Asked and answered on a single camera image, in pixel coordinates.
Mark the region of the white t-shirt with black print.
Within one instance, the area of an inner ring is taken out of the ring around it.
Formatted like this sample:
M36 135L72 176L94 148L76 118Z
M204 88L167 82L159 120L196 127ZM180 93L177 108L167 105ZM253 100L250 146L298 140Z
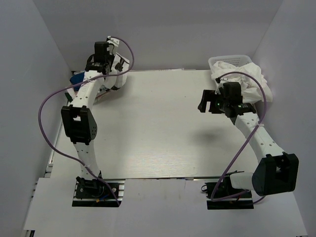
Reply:
M114 56L113 64L111 67L110 75L104 81L106 91L118 90L122 88L127 80L127 74L123 74L129 68L129 60L124 58L118 53L119 40L114 37L108 37L107 42L110 44L110 54Z

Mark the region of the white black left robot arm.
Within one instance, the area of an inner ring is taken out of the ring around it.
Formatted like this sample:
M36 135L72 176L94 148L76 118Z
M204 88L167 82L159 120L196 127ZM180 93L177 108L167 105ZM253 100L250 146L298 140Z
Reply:
M87 180L102 177L94 150L97 123L91 109L104 83L104 75L111 72L111 66L111 62L88 62L83 74L83 84L79 86L75 98L68 106L63 106L61 109L66 136L70 138L78 159L83 163L81 177Z

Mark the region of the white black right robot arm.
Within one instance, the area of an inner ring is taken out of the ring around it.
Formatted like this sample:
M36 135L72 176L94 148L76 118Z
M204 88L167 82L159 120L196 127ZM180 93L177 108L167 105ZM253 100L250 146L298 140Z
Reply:
M243 103L241 94L233 96L204 90L198 110L225 114L238 128L254 151L258 166L253 173L238 172L224 178L223 192L236 196L241 190L255 191L259 196L292 192L296 187L299 160L286 153L260 123L256 110Z

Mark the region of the white folded t-shirt stack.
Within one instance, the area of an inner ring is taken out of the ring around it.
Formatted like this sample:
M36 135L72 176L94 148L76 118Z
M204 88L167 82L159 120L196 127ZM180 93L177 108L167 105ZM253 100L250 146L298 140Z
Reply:
M86 75L86 72L84 72L83 81L86 81L87 78L91 79L98 75L101 75L101 73L93 71L90 73L88 72ZM67 89L65 96L69 104L76 108L86 106L87 108L91 109L93 103L96 101L96 98L108 92L103 85L105 79L98 78L93 82L88 82L86 84Z

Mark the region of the white crumpled t-shirt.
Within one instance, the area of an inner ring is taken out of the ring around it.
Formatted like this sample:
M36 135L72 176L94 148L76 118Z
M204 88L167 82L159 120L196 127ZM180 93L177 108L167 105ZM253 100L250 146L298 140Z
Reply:
M273 94L270 90L270 88L267 85L267 81L264 78L264 76L261 74L261 68L254 64L253 62L248 63L244 66L236 67L230 63L226 63L224 61L217 61L211 66L211 79L215 80L217 77L228 73L228 72L243 72L246 73L252 77L254 77L263 88L263 91L265 93L267 102L273 101ZM264 101L261 90L257 83L250 79L249 77L241 74L230 74L224 76L223 79L221 79L220 85L222 85L224 82L238 82L241 86L241 94L243 96L243 102L244 103L251 103L254 104L258 101Z

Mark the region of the blue mickey print folded t-shirt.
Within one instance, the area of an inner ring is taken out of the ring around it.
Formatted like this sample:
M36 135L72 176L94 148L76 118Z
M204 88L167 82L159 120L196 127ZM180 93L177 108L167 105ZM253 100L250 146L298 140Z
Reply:
M70 78L70 83L72 85L74 84L78 84L80 82L82 82L84 79L84 72L79 72L79 73L76 73L76 74L73 74Z

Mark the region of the white plastic laundry basket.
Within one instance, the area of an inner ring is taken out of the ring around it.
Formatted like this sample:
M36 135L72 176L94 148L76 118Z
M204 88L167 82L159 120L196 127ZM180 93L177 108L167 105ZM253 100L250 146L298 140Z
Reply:
M208 63L212 73L225 69L235 69L246 64L252 63L247 55L226 55L216 56L208 59Z

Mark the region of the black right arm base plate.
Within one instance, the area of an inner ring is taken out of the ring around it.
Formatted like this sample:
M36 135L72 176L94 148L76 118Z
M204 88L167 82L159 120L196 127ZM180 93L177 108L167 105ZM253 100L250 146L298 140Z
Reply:
M221 183L214 195L212 201L211 194L215 188L216 182L207 182L202 185L201 192L206 194L206 204L208 210L242 210L253 209L253 199L251 192L243 193L243 190L233 189L231 184Z

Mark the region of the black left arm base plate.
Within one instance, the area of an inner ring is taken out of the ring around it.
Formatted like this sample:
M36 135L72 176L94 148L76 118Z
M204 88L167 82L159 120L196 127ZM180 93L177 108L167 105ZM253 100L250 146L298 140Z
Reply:
M99 180L76 178L72 207L119 207L113 193L122 202L124 181L109 181L109 187Z

